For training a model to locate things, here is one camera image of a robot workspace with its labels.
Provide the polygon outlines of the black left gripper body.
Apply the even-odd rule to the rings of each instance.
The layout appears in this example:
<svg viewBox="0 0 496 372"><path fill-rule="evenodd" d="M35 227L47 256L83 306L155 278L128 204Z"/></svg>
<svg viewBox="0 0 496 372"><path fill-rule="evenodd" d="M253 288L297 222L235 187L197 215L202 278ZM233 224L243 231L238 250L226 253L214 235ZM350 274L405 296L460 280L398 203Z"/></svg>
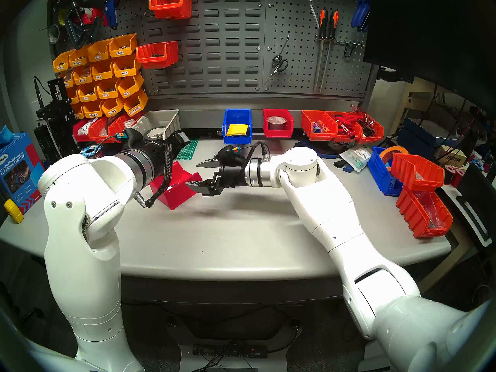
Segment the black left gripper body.
<svg viewBox="0 0 496 372"><path fill-rule="evenodd" d="M187 147L191 140L184 131L175 131L167 137L167 144L171 146L171 157L176 159L181 150Z"/></svg>

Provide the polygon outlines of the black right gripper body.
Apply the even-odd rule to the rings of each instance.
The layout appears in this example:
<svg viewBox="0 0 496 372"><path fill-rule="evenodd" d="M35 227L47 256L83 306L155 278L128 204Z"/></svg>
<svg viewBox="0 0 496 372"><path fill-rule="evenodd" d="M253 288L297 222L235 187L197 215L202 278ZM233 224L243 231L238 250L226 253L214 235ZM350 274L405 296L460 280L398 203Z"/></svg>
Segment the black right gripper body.
<svg viewBox="0 0 496 372"><path fill-rule="evenodd" d="M222 165L214 172L211 184L211 193L220 195L224 189L248 187L243 165Z"/></svg>

